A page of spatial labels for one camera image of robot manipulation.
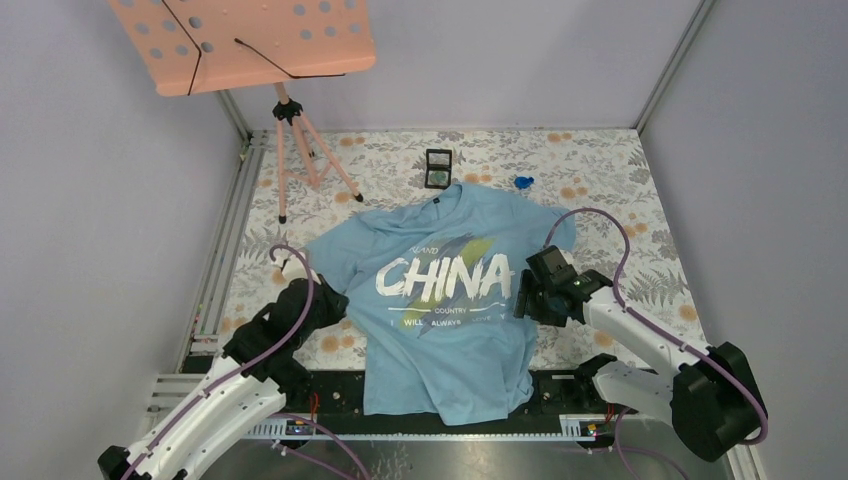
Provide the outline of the light blue printed t-shirt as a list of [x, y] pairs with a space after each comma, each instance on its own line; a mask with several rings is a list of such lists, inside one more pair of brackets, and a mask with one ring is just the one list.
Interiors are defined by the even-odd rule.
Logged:
[[526, 259], [574, 247], [562, 207], [457, 183], [433, 199], [351, 216], [305, 246], [308, 262], [349, 300], [370, 358], [418, 371], [456, 355], [530, 368], [537, 325], [514, 307]]

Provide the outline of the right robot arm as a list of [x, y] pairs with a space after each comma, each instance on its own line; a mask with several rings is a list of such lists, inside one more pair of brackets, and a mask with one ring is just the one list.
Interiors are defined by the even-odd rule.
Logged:
[[580, 364], [566, 391], [583, 410], [629, 407], [670, 426], [690, 452], [716, 461], [767, 431], [768, 415], [745, 354], [730, 342], [690, 342], [623, 304], [614, 282], [578, 272], [557, 247], [528, 257], [515, 305], [518, 318], [563, 327], [574, 321], [610, 335], [647, 364], [611, 354]]

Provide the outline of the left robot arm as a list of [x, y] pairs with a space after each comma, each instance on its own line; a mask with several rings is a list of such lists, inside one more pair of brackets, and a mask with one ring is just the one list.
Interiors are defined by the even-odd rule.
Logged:
[[164, 420], [130, 446], [110, 446], [99, 456], [103, 477], [198, 479], [265, 418], [314, 400], [313, 375], [294, 354], [313, 331], [342, 320], [348, 303], [321, 279], [292, 281], [234, 331]]

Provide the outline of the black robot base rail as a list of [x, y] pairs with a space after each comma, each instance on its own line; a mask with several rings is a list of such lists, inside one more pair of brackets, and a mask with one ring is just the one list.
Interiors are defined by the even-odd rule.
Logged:
[[314, 400], [294, 402], [265, 418], [284, 415], [311, 421], [322, 415], [401, 416], [431, 414], [447, 426], [505, 420], [521, 412], [589, 415], [607, 418], [626, 407], [604, 402], [585, 405], [567, 393], [575, 370], [532, 370], [526, 363], [499, 368], [465, 362], [453, 355], [429, 362], [422, 371], [390, 363], [385, 355], [367, 361], [364, 371], [310, 371]]

